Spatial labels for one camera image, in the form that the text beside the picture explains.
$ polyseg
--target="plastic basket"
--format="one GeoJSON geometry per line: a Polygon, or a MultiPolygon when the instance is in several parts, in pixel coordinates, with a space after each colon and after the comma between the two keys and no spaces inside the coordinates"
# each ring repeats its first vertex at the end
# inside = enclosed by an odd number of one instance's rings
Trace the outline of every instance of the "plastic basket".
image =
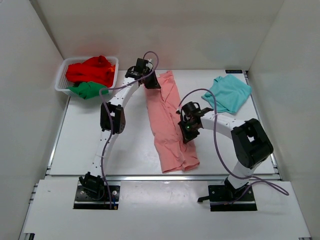
{"type": "MultiPolygon", "coordinates": [[[[70,57],[63,61],[62,65],[59,68],[59,71],[55,78],[55,90],[59,92],[63,92],[68,96],[78,96],[71,90],[67,89],[68,87],[72,87],[74,85],[73,82],[70,82],[66,78],[66,72],[68,70],[68,66],[71,64],[83,63],[84,61],[92,58],[91,56],[79,56],[79,57],[70,57]]],[[[117,76],[118,76],[118,68],[119,68],[119,60],[115,56],[106,56],[105,57],[112,65],[115,65],[114,78],[112,88],[115,87],[117,76]]]]}

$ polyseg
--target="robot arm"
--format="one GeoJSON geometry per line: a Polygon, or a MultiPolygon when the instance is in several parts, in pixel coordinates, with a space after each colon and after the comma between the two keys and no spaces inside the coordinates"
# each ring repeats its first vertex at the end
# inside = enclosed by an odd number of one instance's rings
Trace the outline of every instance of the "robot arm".
{"type": "Polygon", "coordinates": [[[110,136],[110,132],[112,131],[112,137],[108,144],[105,147],[104,151],[104,159],[103,167],[107,164],[107,159],[110,156],[111,149],[117,140],[119,134],[121,134],[126,126],[126,118],[124,108],[126,107],[129,99],[134,94],[134,92],[139,88],[141,84],[147,89],[160,89],[160,85],[158,83],[156,73],[154,72],[149,77],[144,78],[143,80],[139,80],[142,77],[148,75],[152,71],[152,64],[149,60],[138,58],[136,61],[136,65],[130,67],[126,74],[125,79],[123,81],[124,88],[117,92],[114,97],[106,104],[109,112],[111,113],[112,125],[113,129],[111,129],[110,118],[108,116],[105,105],[101,105],[101,114],[100,114],[100,143],[96,150],[94,159],[92,161],[90,171],[83,178],[79,177],[79,181],[83,187],[92,193],[99,193],[99,189],[104,185],[104,182],[101,178],[102,169],[101,169],[101,157],[103,149],[106,145],[106,142],[110,136]]]}
{"type": "MultiPolygon", "coordinates": [[[[179,126],[184,143],[196,138],[200,134],[200,128],[214,130],[215,113],[211,108],[200,109],[197,102],[188,102],[181,108],[181,112],[177,113],[180,114],[179,126]]],[[[252,176],[274,150],[260,122],[254,118],[243,121],[218,115],[216,131],[233,141],[238,162],[232,173],[240,178],[252,176]]],[[[229,175],[224,184],[235,194],[242,190],[248,181],[229,175]]]]}

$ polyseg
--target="pink cloth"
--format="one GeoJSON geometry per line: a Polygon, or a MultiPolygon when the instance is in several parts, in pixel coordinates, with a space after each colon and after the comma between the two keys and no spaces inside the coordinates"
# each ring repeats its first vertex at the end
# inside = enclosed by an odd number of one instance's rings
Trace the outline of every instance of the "pink cloth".
{"type": "Polygon", "coordinates": [[[189,171],[199,165],[193,141],[183,143],[176,114],[180,103],[178,88],[172,71],[157,78],[161,89],[144,89],[154,145],[159,154],[163,173],[189,171]]]}

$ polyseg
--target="black mounting plate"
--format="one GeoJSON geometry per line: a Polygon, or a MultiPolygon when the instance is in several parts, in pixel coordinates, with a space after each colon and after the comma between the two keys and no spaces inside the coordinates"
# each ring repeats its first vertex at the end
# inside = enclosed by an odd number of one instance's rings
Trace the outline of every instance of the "black mounting plate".
{"type": "Polygon", "coordinates": [[[257,211],[254,191],[252,186],[238,201],[232,204],[214,205],[214,203],[225,203],[234,200],[231,197],[230,190],[225,185],[209,185],[209,200],[211,212],[239,212],[239,211],[257,211]]]}
{"type": "Polygon", "coordinates": [[[100,196],[96,196],[95,193],[90,192],[88,189],[84,188],[82,185],[78,185],[75,198],[73,203],[73,209],[97,209],[97,210],[117,210],[119,208],[119,197],[120,197],[120,186],[119,185],[109,185],[111,194],[116,191],[113,195],[115,205],[112,201],[111,209],[109,204],[109,195],[107,186],[104,186],[103,192],[100,196]]]}

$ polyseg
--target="white table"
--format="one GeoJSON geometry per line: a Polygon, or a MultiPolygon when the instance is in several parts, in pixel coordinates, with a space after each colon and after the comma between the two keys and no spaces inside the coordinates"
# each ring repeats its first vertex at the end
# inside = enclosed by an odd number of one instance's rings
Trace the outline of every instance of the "white table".
{"type": "MultiPolygon", "coordinates": [[[[119,71],[116,85],[119,86],[126,71],[119,71]]],[[[173,75],[182,98],[191,90],[210,88],[214,78],[226,76],[225,70],[173,70],[173,75]]],[[[234,74],[238,79],[246,82],[241,73],[234,74]]],[[[195,92],[186,99],[200,103],[201,108],[210,107],[201,96],[204,92],[195,92]]],[[[56,146],[51,175],[80,176],[90,170],[99,141],[100,141],[100,108],[99,97],[83,100],[71,97],[64,123],[56,146]]],[[[126,126],[115,142],[105,172],[107,175],[162,175],[160,160],[154,146],[154,136],[151,132],[144,89],[140,87],[131,97],[124,109],[126,126]]],[[[257,119],[252,98],[249,97],[237,114],[237,119],[257,119]]],[[[218,133],[218,146],[226,165],[233,169],[236,154],[233,142],[218,133]]],[[[174,175],[225,175],[226,170],[221,165],[213,144],[213,132],[200,130],[195,139],[196,151],[200,165],[197,169],[174,175]]],[[[269,157],[259,166],[256,174],[274,174],[274,168],[269,157]]]]}
{"type": "Polygon", "coordinates": [[[298,240],[307,225],[290,182],[290,196],[253,187],[257,211],[210,212],[206,181],[122,181],[118,210],[73,209],[77,177],[41,180],[24,233],[34,240],[298,240]]]}

